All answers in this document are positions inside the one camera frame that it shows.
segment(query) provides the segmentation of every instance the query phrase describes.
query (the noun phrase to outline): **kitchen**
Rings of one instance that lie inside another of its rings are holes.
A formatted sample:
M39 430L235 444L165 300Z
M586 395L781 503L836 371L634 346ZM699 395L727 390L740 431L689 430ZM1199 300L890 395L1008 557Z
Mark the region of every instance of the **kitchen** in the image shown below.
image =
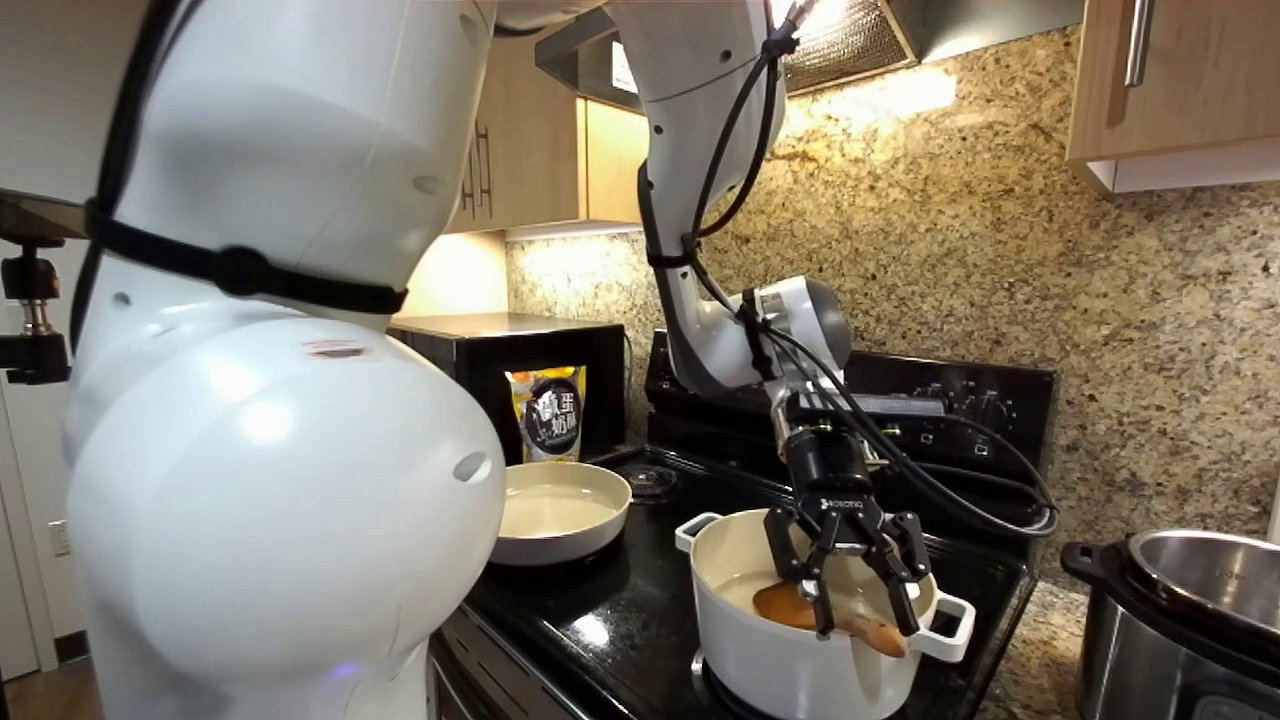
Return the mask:
M1266 535L1280 193L1099 193L1065 159L1078 47L1065 27L795 102L707 270L727 290L787 273L840 290L863 350L1052 370L1052 548L1169 523ZM956 102L868 112L910 85ZM643 371L659 313L642 233L510 238L501 255L510 307L625 326ZM1046 576L1078 587L1057 552ZM1071 639L1052 650L1070 669Z

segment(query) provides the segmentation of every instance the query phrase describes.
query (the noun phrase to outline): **pan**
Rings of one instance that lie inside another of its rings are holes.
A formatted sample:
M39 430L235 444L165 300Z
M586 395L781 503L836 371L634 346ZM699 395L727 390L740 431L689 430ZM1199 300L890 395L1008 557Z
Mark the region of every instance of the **pan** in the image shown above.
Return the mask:
M630 521L634 484L600 466L510 466L505 523L494 566L570 566L614 544Z

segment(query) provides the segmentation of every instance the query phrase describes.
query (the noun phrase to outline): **pot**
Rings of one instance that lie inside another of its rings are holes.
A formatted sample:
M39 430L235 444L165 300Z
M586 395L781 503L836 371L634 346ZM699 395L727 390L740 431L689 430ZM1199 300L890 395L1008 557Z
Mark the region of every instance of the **pot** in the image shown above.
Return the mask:
M614 544L630 521L634 484L600 466L510 466L505 521L494 566L570 566Z
M1094 586L1086 716L1280 716L1275 544L1165 529L1065 544L1061 566Z
M849 631L815 635L757 618L753 596L776 586L763 512L770 510L733 516L704 512L676 529L676 548L686 548L691 566L691 607L704 660L745 704L795 720L891 716L914 694L921 658L945 663L963 660L976 612L967 599L942 594L933 576L921 582L921 631L910 635L905 658L874 653ZM840 557L840 566L840 572L829 569L829 582L844 576L840 596L862 596L863 618L891 624L881 576L855 557ZM956 618L954 635L929 627L935 612Z

